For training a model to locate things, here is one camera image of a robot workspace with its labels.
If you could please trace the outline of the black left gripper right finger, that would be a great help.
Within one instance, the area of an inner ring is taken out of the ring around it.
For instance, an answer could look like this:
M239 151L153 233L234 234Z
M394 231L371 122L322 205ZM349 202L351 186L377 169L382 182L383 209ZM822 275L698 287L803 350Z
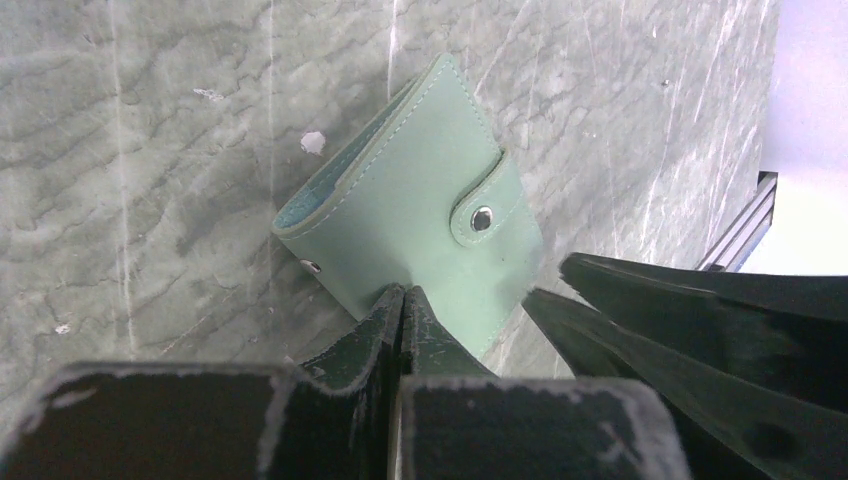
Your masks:
M395 479L687 479L672 417L623 378L502 378L437 320L420 287L401 317Z

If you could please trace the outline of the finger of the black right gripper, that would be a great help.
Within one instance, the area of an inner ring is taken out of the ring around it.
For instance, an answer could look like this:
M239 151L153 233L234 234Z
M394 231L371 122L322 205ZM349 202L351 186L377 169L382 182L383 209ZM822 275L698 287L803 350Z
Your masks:
M619 327L754 385L847 408L847 279L575 253L563 280Z
M576 375L623 376L655 390L695 478L846 478L846 414L708 366L546 290L532 290L523 307L561 354L576 354L579 341L597 349L574 359Z

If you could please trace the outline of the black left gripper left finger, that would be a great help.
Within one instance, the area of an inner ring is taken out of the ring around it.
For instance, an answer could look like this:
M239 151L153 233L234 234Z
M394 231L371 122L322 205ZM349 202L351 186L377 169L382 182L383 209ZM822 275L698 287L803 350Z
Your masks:
M77 362L1 450L5 479L384 479L405 291L316 357Z

